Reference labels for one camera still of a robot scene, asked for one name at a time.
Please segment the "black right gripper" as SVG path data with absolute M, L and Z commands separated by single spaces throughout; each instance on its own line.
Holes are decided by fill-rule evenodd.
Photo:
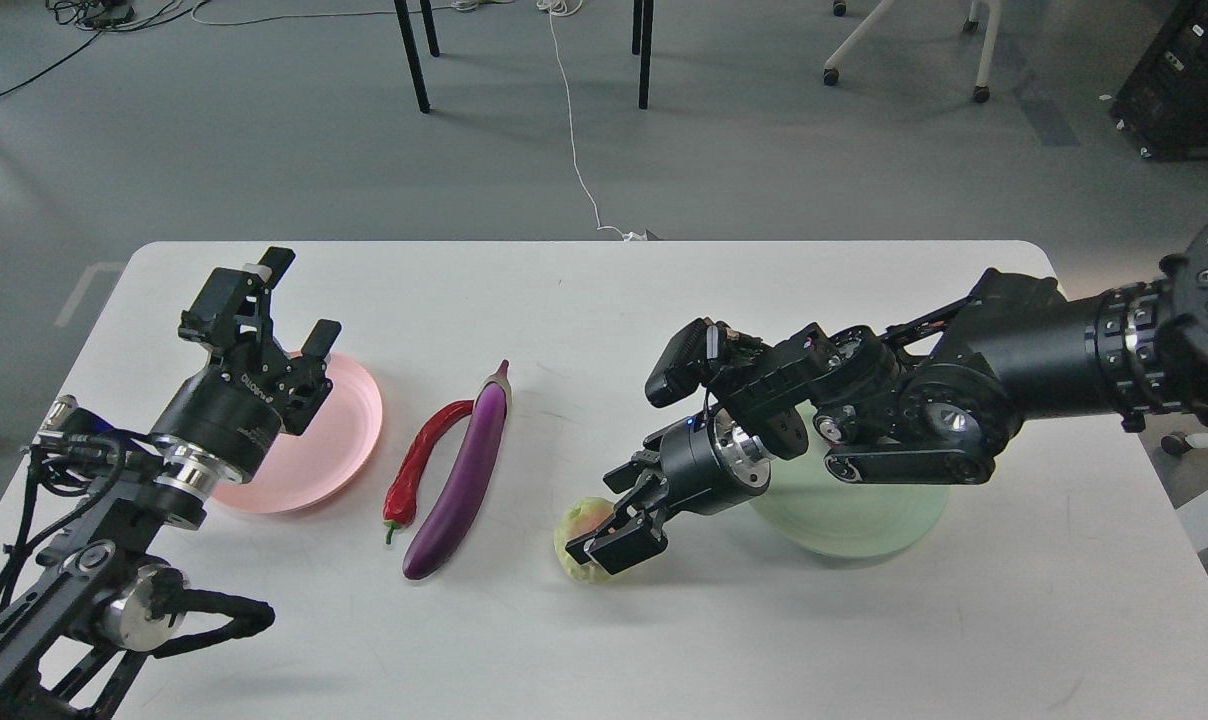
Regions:
M 594 561 L 612 575 L 651 559 L 667 547 L 664 519 L 681 512 L 709 516 L 763 495 L 769 488 L 769 454 L 759 439 L 724 410 L 699 411 L 655 430 L 640 451 L 604 475 L 617 493 L 637 493 L 647 516 L 626 509 L 621 527 L 598 528 L 573 539 L 567 550 L 577 564 Z

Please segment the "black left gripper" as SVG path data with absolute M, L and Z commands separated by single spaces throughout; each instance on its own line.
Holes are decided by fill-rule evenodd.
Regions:
M 193 304 L 180 314 L 179 338 L 211 354 L 278 348 L 271 294 L 294 259 L 294 250 L 271 246 L 257 263 L 211 271 Z M 233 358 L 208 365 L 179 388 L 151 436 L 215 457 L 230 466 L 230 482 L 249 482 L 275 439 L 302 436 L 329 400 L 333 391 L 329 355 L 339 332 L 342 324 L 320 319 L 289 358 L 279 354 L 265 364 Z

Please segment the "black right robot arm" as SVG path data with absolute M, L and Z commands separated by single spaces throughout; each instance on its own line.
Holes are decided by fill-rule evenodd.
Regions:
M 562 544 L 616 575 L 668 546 L 664 523 L 763 495 L 769 461 L 827 442 L 854 484 L 976 486 L 1026 420 L 1192 414 L 1208 426 L 1208 223 L 1152 281 L 1065 300 L 1051 278 L 985 271 L 964 297 L 875 333 L 805 325 L 777 346 L 697 318 L 647 378 L 649 403 L 705 391 L 605 475 L 612 510 Z M 811 430 L 798 407 L 811 403 Z

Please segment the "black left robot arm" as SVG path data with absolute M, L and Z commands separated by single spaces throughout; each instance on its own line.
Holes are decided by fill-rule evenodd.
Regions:
M 48 411 L 0 571 L 0 719 L 110 719 L 149 660 L 274 623 L 269 603 L 188 588 L 150 544 L 165 527 L 201 528 L 211 490 L 251 482 L 275 439 L 301 436 L 333 391 L 339 323 L 319 320 L 297 355 L 272 333 L 272 292 L 294 256 L 271 246 L 211 272 L 179 324 L 207 366 L 150 432 L 74 397 Z

